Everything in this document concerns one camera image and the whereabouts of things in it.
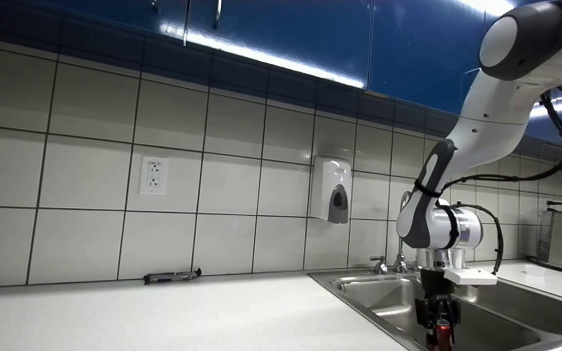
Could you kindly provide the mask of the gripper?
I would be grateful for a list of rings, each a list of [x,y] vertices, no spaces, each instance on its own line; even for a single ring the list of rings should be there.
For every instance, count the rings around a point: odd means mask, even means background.
[[[455,327],[461,323],[461,300],[452,298],[455,284],[445,278],[444,270],[420,269],[420,284],[424,297],[415,298],[417,324],[425,329],[427,342],[436,342],[438,304],[439,320],[448,321],[455,331]]]

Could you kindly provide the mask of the red can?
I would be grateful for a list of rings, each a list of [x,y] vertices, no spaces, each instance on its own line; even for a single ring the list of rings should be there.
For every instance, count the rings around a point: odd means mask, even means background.
[[[453,351],[453,327],[446,320],[438,320],[426,331],[426,348],[429,351]]]

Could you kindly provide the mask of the stainless steel sink basin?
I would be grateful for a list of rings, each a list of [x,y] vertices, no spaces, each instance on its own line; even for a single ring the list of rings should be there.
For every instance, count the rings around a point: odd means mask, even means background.
[[[501,280],[457,288],[454,294],[462,301],[462,325],[507,350],[562,340],[562,298]]]
[[[415,300],[424,292],[415,274],[378,275],[342,270],[310,277],[411,351],[427,351],[426,331],[417,323]],[[454,351],[515,351],[548,340],[542,331],[479,306],[477,290],[455,289],[462,322],[455,327]]]

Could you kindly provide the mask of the chrome tap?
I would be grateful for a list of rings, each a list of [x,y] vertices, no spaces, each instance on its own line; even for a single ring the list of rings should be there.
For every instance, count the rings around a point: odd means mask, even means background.
[[[372,256],[369,257],[370,261],[375,261],[376,264],[373,267],[373,273],[379,274],[379,275],[386,275],[386,274],[401,274],[401,273],[407,273],[408,272],[408,265],[406,262],[406,256],[404,255],[404,250],[403,250],[403,240],[401,237],[399,237],[398,239],[398,251],[397,251],[397,255],[395,258],[395,262],[392,266],[391,269],[388,268],[388,266],[386,265],[385,259],[386,257],[384,255],[380,255],[380,256]]]

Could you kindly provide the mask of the white soap dispenser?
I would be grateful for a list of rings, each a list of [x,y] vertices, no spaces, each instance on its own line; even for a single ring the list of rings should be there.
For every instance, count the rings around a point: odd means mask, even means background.
[[[348,223],[351,190],[352,169],[348,160],[315,157],[309,216],[332,224]]]

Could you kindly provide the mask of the blue cabinet door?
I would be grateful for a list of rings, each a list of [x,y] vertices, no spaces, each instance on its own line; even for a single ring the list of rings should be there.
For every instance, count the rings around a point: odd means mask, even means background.
[[[478,66],[481,0],[374,0],[368,90],[459,114]]]
[[[192,0],[188,42],[365,89],[373,0]]]

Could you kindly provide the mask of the dark snack wrapper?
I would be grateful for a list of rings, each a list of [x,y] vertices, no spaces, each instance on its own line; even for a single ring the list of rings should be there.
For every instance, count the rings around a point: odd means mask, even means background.
[[[143,277],[145,285],[163,284],[167,282],[190,281],[201,276],[201,268],[180,273],[150,273]]]

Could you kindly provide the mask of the blue wall cabinet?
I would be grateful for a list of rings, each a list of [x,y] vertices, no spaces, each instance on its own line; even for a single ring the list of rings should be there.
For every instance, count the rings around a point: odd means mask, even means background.
[[[539,95],[499,125],[478,49],[493,1],[0,0],[0,137],[308,164],[424,137],[556,160]]]

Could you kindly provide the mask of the white wall socket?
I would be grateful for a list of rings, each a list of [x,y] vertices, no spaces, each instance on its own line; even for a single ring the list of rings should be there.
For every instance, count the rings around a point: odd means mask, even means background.
[[[169,158],[143,156],[139,175],[140,195],[164,196],[168,182]]]

